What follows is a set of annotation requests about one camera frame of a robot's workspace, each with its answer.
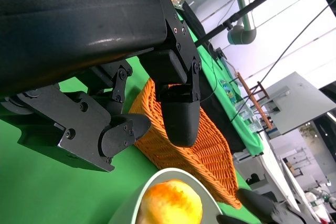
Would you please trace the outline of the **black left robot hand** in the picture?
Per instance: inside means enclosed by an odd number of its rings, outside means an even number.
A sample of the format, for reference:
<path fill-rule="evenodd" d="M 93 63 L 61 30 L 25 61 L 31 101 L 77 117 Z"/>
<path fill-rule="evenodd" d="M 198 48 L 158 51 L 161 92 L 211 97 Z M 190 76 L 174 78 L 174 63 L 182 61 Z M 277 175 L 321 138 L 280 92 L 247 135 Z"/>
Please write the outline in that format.
<path fill-rule="evenodd" d="M 122 113 L 134 56 L 154 81 L 168 139 L 193 146 L 201 59 L 171 0 L 1 0 L 1 119 L 21 130 L 22 146 L 110 172 L 151 126 Z"/>

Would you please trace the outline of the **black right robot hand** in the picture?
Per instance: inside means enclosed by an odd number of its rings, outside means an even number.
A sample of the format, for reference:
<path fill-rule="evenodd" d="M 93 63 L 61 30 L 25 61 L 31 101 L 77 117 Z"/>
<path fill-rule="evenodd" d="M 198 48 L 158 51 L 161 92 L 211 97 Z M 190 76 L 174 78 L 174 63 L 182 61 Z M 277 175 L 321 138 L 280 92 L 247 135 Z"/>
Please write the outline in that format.
<path fill-rule="evenodd" d="M 247 210 L 255 215 L 262 223 L 317 223 L 316 220 L 299 212 L 288 203 L 274 202 L 251 190 L 240 188 L 236 196 Z"/>

